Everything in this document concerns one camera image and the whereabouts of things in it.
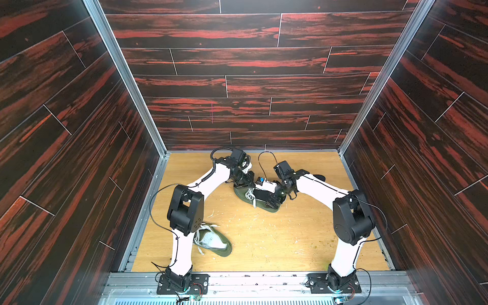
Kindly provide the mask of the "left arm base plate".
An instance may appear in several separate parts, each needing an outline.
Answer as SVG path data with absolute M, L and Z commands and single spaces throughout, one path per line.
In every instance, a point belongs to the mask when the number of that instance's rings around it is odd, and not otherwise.
M 206 295 L 208 293 L 209 274 L 189 273 L 179 275 L 161 275 L 156 289 L 157 295 Z

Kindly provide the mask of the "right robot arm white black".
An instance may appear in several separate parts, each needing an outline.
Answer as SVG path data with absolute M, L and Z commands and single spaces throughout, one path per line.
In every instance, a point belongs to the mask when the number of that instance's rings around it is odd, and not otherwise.
M 332 211 L 334 232 L 338 247 L 329 265 L 329 279 L 338 283 L 350 280 L 356 272 L 356 263 L 371 231 L 376 227 L 372 205 L 360 190 L 347 191 L 325 182 L 325 177 L 306 170 L 294 171 L 286 161 L 274 167 L 279 181 L 258 177 L 253 195 L 270 208 L 279 208 L 292 194 L 306 194 Z

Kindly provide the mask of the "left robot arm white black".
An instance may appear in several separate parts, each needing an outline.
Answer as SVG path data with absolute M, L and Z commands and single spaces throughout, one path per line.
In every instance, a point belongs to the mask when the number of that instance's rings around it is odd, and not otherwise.
M 203 222 L 205 199 L 229 180 L 235 186 L 245 188 L 254 180 L 254 174 L 250 172 L 250 156 L 241 149 L 225 149 L 231 151 L 229 156 L 215 158 L 211 154 L 212 168 L 191 184 L 177 185 L 170 201 L 167 219 L 174 234 L 174 246 L 166 276 L 180 286 L 191 276 L 193 239 Z

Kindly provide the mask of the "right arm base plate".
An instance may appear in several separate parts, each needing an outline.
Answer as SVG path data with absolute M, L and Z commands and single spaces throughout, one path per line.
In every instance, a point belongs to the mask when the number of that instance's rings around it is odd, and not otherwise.
M 309 273 L 304 285 L 312 294 L 359 294 L 362 288 L 356 272 L 347 277 L 335 273 Z

